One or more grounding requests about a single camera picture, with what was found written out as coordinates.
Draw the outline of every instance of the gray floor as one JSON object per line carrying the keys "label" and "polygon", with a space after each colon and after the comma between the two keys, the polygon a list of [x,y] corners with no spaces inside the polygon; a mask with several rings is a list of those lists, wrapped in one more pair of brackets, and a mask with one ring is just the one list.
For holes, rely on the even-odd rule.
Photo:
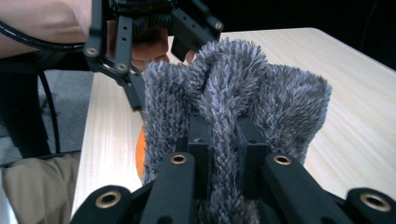
{"label": "gray floor", "polygon": [[[46,77],[52,92],[57,113],[61,151],[80,150],[84,134],[92,88],[92,72],[48,71]],[[46,96],[39,85],[40,100]],[[43,106],[43,120],[49,136],[49,147],[54,152],[55,144],[50,110]],[[0,164],[21,159],[18,149],[9,137],[0,137]]]}

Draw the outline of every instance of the metal screw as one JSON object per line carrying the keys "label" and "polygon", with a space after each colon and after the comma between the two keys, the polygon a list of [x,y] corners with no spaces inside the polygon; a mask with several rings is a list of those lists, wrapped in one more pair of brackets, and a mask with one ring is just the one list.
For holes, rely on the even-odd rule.
{"label": "metal screw", "polygon": [[216,22],[216,25],[215,25],[215,28],[217,29],[217,30],[219,30],[219,29],[221,29],[221,27],[222,27],[222,23],[221,22]]}
{"label": "metal screw", "polygon": [[125,71],[126,65],[123,63],[117,63],[117,69],[119,69],[120,71]]}
{"label": "metal screw", "polygon": [[96,53],[98,52],[98,51],[97,51],[96,49],[94,49],[94,48],[87,48],[85,51],[86,51],[88,54],[92,55],[92,56],[96,55]]}

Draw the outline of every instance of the person's arm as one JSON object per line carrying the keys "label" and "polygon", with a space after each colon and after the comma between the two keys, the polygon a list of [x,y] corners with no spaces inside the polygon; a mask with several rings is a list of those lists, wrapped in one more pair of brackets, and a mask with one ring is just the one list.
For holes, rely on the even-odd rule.
{"label": "person's arm", "polygon": [[[92,0],[0,0],[0,21],[32,37],[55,43],[85,42]],[[35,49],[0,35],[0,58]]]}
{"label": "person's arm", "polygon": [[[0,21],[29,36],[54,43],[81,43],[89,36],[92,0],[0,0]],[[117,34],[117,24],[108,24],[108,54]],[[0,34],[0,59],[36,49]],[[134,44],[132,63],[143,69],[149,60],[166,60],[166,31],[158,38]]]}

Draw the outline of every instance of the black metal bracket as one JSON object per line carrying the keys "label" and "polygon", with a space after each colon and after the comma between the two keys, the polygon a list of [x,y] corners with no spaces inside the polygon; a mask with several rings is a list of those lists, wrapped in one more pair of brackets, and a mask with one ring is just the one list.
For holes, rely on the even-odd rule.
{"label": "black metal bracket", "polygon": [[[293,157],[272,153],[259,129],[237,119],[243,195],[258,200],[261,223],[396,223],[396,202],[373,189],[352,189],[346,200],[322,189]],[[163,158],[157,178],[130,193],[107,186],[78,209],[79,223],[195,223],[196,200],[210,196],[210,126],[191,116],[189,136]]]}
{"label": "black metal bracket", "polygon": [[[186,7],[177,1],[92,1],[92,25],[84,54],[93,72],[101,72],[125,89],[133,110],[144,107],[145,83],[141,72],[131,65],[134,40],[152,30],[167,29],[174,35],[172,53],[181,61],[189,49],[198,50],[208,41],[219,40],[223,24],[199,0]],[[118,21],[115,57],[106,56],[106,21]]]}

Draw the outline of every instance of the furry cloth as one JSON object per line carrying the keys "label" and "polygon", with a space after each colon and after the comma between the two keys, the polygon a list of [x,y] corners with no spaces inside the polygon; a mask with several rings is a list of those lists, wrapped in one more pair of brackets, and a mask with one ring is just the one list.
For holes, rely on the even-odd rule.
{"label": "furry cloth", "polygon": [[150,63],[145,75],[144,183],[155,179],[162,157],[188,134],[192,111],[211,125],[212,186],[197,204],[199,223],[260,223],[257,202],[245,200],[238,184],[238,116],[255,122],[273,152],[304,162],[332,91],[322,77],[269,64],[260,47],[242,40],[208,43],[190,65]]}

